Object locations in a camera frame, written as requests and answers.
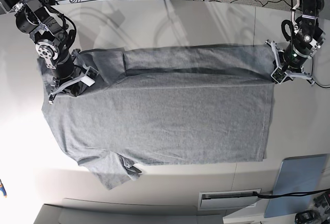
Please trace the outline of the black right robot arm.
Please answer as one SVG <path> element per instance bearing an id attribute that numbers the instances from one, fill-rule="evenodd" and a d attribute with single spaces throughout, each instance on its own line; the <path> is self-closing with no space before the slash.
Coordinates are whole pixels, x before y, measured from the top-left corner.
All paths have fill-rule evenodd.
<path id="1" fill-rule="evenodd" d="M 49 103 L 60 93 L 77 97 L 95 84 L 98 71 L 81 61 L 78 50 L 69 51 L 77 35 L 71 19 L 39 0 L 1 0 L 1 6 L 6 12 L 14 12 L 17 28 L 29 35 L 39 59 L 53 76 Z"/>

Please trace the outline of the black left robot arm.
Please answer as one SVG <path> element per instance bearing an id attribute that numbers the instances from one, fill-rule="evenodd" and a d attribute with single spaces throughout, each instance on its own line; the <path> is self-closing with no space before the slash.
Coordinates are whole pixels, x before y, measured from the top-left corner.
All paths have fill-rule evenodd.
<path id="1" fill-rule="evenodd" d="M 274 41 L 266 40 L 273 52 L 274 70 L 271 78 L 276 84 L 301 78 L 311 85 L 328 89 L 313 77 L 313 73 L 304 71 L 306 60 L 313 60 L 324 42 L 324 31 L 319 27 L 319 14 L 324 8 L 324 0 L 291 0 L 290 19 L 281 23 L 282 34 L 288 46 L 281 50 Z"/>

